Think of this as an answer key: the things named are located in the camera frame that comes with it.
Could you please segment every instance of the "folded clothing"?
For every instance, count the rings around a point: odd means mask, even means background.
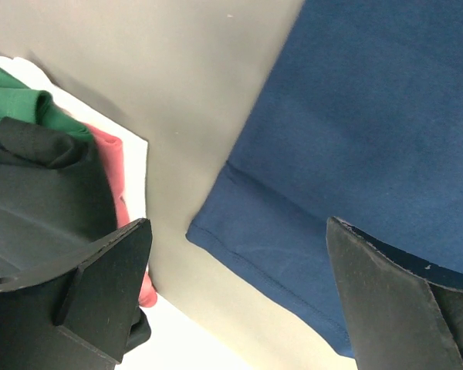
[[[93,141],[0,120],[0,278],[60,258],[116,228]]]
[[[123,201],[125,176],[123,172],[123,144],[118,137],[105,133],[101,129],[85,124],[94,136],[94,141],[100,153],[101,163],[105,169],[108,183],[113,194],[115,209],[117,211],[118,227],[130,222],[127,206]]]
[[[306,0],[188,239],[352,355],[330,216],[463,273],[463,0]]]
[[[80,140],[93,139],[82,123],[66,115],[53,103],[49,92],[29,89],[0,69],[0,119],[6,116],[63,131]]]
[[[24,82],[31,89],[41,90],[39,92],[36,91],[37,93],[44,94],[45,91],[43,90],[47,90],[48,92],[53,93],[56,96],[56,99],[59,100],[60,109],[62,110],[62,113],[66,114],[69,118],[71,116],[89,116],[93,118],[93,121],[90,121],[92,124],[96,123],[98,126],[106,127],[107,130],[111,128],[112,132],[117,132],[118,134],[123,133],[124,137],[126,138],[126,140],[130,141],[131,145],[135,144],[135,142],[133,141],[134,138],[144,143],[144,141],[141,140],[139,137],[128,132],[126,129],[122,129],[116,123],[108,120],[106,117],[101,116],[99,113],[96,113],[91,108],[86,106],[84,103],[80,102],[78,99],[62,91],[57,86],[54,86],[49,80],[48,76],[41,69],[32,64],[30,61],[21,58],[9,59],[7,57],[0,56],[0,69],[5,70],[8,74],[10,73],[10,75],[13,76],[12,78],[16,79],[16,82],[18,82],[17,80],[19,80],[21,81],[19,83]],[[117,225],[118,227],[122,227],[130,221],[128,209],[129,207],[127,206],[123,197],[123,193],[125,191],[125,180],[126,177],[132,180],[134,178],[134,175],[136,177],[139,176],[139,173],[127,173],[125,171],[123,162],[124,160],[127,160],[127,158],[133,157],[134,154],[137,154],[137,161],[138,163],[140,163],[140,156],[142,155],[142,153],[132,151],[134,148],[131,147],[128,152],[128,155],[124,156],[125,148],[123,148],[123,141],[119,137],[110,135],[104,129],[101,130],[99,127],[92,126],[91,124],[85,124],[85,126],[87,126],[87,128],[93,134],[96,144],[98,146],[100,158],[106,171],[108,182],[110,184],[113,194],[113,200],[117,212]],[[131,199],[134,197],[132,191],[134,187],[136,187],[137,189],[141,189],[141,193],[138,194],[135,198],[137,199],[138,203],[131,202],[130,204],[132,206],[137,205],[137,207],[139,207],[141,210],[145,210],[144,183],[139,184],[132,182],[131,185],[133,185],[132,187],[130,187],[131,193],[129,195],[131,196]],[[132,217],[133,220],[137,217],[146,217],[145,211],[144,214],[138,215],[140,212],[137,211],[135,207],[131,207],[130,209],[133,211],[133,214],[137,215],[136,217]],[[149,275],[146,273],[144,275],[143,284],[140,290],[140,305],[143,307],[152,307],[156,303],[156,301],[156,291],[151,283]]]

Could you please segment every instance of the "green shirt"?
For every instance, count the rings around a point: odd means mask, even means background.
[[[0,69],[0,120],[6,116],[63,131],[80,140],[93,139],[87,127],[55,105],[49,92],[30,89]]]

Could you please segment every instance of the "pink shirt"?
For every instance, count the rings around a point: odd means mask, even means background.
[[[130,222],[127,206],[123,201],[123,190],[125,188],[125,174],[123,167],[123,143],[116,136],[85,124],[94,136],[98,146],[101,163],[105,169],[108,184],[110,185],[117,212],[117,225],[122,227]],[[157,294],[147,272],[144,274],[142,287],[139,293],[139,305],[142,307],[153,307],[157,301]]]

